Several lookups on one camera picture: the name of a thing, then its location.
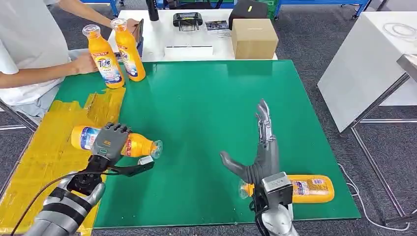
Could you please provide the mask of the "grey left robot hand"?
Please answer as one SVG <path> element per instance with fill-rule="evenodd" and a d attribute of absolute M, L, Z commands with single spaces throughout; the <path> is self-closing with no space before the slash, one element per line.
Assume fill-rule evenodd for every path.
<path fill-rule="evenodd" d="M 127 141 L 131 129 L 121 123 L 107 123 L 101 128 L 91 147 L 93 155 L 105 157 L 111 164 L 121 159 L 121 151 Z"/>

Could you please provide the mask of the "person's right hand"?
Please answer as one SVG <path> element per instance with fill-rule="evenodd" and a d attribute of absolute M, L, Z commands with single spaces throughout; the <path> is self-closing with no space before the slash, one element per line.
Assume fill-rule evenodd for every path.
<path fill-rule="evenodd" d="M 98 68 L 89 53 L 80 54 L 70 63 L 71 75 L 89 74 L 98 71 Z"/>

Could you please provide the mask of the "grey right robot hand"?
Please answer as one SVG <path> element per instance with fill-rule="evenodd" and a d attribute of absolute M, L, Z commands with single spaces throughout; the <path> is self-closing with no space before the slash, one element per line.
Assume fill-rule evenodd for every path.
<path fill-rule="evenodd" d="M 249 184 L 260 184 L 262 179 L 279 172 L 277 139 L 272 131 L 269 107 L 264 99 L 260 100 L 257 109 L 259 141 L 253 164 L 245 166 L 233 160 L 227 152 L 220 152 L 223 165 Z"/>

